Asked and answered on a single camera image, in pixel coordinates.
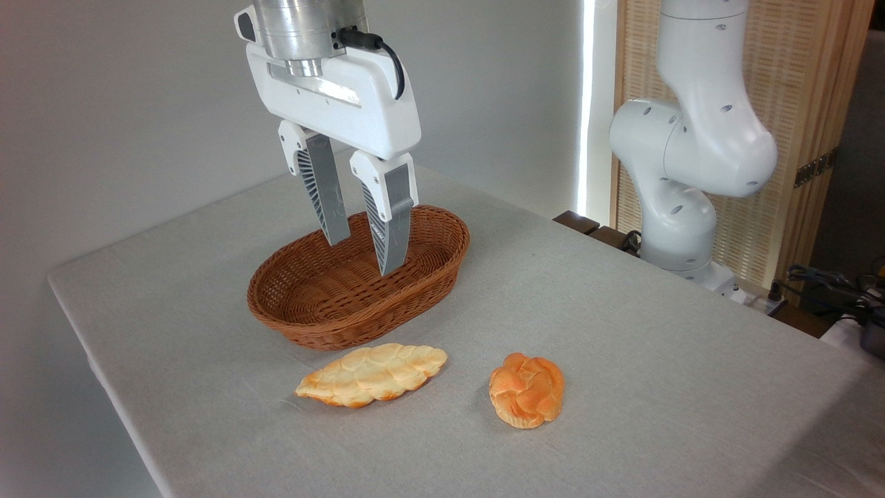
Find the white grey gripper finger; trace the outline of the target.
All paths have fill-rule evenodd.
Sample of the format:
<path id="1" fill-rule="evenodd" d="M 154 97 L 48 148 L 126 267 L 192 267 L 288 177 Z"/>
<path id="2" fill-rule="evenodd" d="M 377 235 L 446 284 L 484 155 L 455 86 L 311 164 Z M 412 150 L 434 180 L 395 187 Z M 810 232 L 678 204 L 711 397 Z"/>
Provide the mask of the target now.
<path id="1" fill-rule="evenodd" d="M 380 160 L 364 151 L 350 158 L 360 180 L 374 252 L 381 275 L 404 265 L 411 232 L 411 209 L 418 205 L 415 168 L 410 154 Z"/>
<path id="2" fill-rule="evenodd" d="M 330 246 L 350 236 L 344 197 L 330 138 L 293 122 L 279 123 L 279 142 L 288 170 L 300 176 Z"/>

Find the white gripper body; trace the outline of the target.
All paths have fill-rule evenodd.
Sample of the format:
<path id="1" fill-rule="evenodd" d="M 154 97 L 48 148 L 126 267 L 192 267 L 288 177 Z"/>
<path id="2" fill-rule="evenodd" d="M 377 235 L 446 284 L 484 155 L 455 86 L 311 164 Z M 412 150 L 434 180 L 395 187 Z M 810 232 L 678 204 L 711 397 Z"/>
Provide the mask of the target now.
<path id="1" fill-rule="evenodd" d="M 364 6 L 248 6 L 234 26 L 269 113 L 382 160 L 420 142 L 407 73 L 356 42 Z"/>

